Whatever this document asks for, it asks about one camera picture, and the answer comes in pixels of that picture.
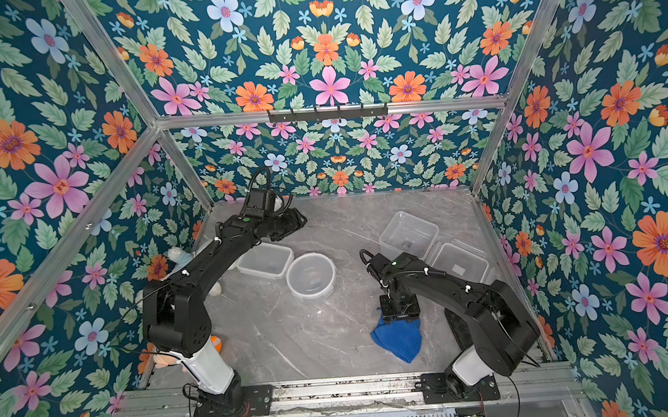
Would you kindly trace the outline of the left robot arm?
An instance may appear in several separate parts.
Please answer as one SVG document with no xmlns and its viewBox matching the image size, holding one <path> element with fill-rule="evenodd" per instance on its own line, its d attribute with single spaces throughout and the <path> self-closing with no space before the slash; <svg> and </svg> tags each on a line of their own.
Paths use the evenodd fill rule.
<svg viewBox="0 0 668 417">
<path fill-rule="evenodd" d="M 216 225 L 207 248 L 182 269 L 143 291 L 144 337 L 157 353 L 171 356 L 197 387 L 198 403 L 223 415 L 245 406 L 243 387 L 211 340 L 208 293 L 244 254 L 268 239 L 279 242 L 304 228 L 307 218 L 270 188 L 253 188 L 238 214 Z"/>
</svg>

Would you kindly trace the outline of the blue cleaning cloth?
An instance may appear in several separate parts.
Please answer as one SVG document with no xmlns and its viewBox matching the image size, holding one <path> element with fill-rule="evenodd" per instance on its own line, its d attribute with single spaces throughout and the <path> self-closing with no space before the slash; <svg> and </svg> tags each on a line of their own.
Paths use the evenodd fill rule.
<svg viewBox="0 0 668 417">
<path fill-rule="evenodd" d="M 378 325 L 370 332 L 370 336 L 378 347 L 407 364 L 411 364 L 420 354 L 423 343 L 420 319 L 386 323 L 381 318 Z"/>
</svg>

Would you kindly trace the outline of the round clear lunch box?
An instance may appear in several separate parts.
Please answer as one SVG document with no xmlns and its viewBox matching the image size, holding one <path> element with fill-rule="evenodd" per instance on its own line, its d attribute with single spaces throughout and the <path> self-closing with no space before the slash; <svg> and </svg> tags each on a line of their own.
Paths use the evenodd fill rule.
<svg viewBox="0 0 668 417">
<path fill-rule="evenodd" d="M 304 253 L 286 273 L 286 283 L 295 298 L 312 300 L 332 294 L 336 281 L 335 263 L 321 253 Z"/>
</svg>

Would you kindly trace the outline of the square clear box lid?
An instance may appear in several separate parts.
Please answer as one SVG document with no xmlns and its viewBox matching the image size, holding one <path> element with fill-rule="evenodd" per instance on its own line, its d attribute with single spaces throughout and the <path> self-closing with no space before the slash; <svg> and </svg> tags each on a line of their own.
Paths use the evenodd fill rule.
<svg viewBox="0 0 668 417">
<path fill-rule="evenodd" d="M 470 282 L 491 284 L 495 275 L 485 252 L 464 243 L 442 243 L 428 254 L 427 264 Z"/>
</svg>

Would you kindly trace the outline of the square clear lunch box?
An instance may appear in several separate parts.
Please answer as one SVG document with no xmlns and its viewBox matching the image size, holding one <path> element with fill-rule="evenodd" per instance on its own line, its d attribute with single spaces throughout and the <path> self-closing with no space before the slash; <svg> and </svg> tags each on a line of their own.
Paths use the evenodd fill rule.
<svg viewBox="0 0 668 417">
<path fill-rule="evenodd" d="M 378 243 L 381 254 L 391 261 L 402 253 L 424 260 L 439 233 L 440 228 L 435 223 L 398 211 L 380 235 Z"/>
</svg>

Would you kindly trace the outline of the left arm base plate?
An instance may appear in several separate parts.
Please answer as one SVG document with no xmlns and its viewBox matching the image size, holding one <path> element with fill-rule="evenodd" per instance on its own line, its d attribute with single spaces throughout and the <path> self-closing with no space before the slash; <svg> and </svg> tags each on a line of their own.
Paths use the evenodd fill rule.
<svg viewBox="0 0 668 417">
<path fill-rule="evenodd" d="M 194 417 L 262 417 L 273 403 L 272 385 L 233 386 L 224 394 L 202 391 L 197 397 Z"/>
</svg>

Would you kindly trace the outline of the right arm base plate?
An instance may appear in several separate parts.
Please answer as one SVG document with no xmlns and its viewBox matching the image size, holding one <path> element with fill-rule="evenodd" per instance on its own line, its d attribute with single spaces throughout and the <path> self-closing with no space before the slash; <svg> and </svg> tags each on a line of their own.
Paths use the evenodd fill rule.
<svg viewBox="0 0 668 417">
<path fill-rule="evenodd" d="M 493 376 L 482 378 L 476 385 L 466 385 L 453 374 L 424 373 L 415 383 L 415 390 L 428 404 L 496 401 L 500 399 L 498 384 Z"/>
</svg>

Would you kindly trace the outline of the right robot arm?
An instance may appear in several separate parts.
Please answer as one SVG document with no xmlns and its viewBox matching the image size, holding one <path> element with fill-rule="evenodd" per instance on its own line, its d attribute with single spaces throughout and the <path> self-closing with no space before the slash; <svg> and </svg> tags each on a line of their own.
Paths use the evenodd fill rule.
<svg viewBox="0 0 668 417">
<path fill-rule="evenodd" d="M 360 260 L 383 290 L 379 324 L 370 336 L 398 359 L 410 364 L 421 350 L 420 296 L 455 316 L 449 325 L 464 344 L 432 390 L 436 394 L 466 399 L 492 375 L 508 378 L 522 363 L 540 365 L 529 355 L 541 337 L 539 324 L 505 282 L 460 279 L 408 253 L 389 260 L 363 249 Z"/>
</svg>

